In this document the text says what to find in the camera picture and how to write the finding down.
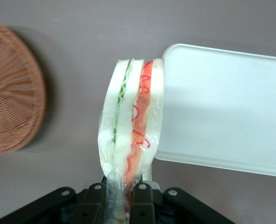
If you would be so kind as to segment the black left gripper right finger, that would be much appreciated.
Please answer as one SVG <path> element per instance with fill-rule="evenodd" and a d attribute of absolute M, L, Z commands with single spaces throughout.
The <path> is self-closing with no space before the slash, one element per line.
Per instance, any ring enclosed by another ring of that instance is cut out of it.
<path fill-rule="evenodd" d="M 139 183 L 132 190 L 129 224 L 155 224 L 155 208 L 152 188 L 147 183 Z"/>

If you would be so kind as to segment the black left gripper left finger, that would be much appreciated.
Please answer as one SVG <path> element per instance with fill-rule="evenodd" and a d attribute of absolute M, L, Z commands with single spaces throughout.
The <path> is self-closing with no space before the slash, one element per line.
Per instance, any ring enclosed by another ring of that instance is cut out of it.
<path fill-rule="evenodd" d="M 72 224 L 104 224 L 104 212 L 106 206 L 106 184 L 94 183 L 88 189 L 84 189 L 83 197 L 77 204 Z"/>

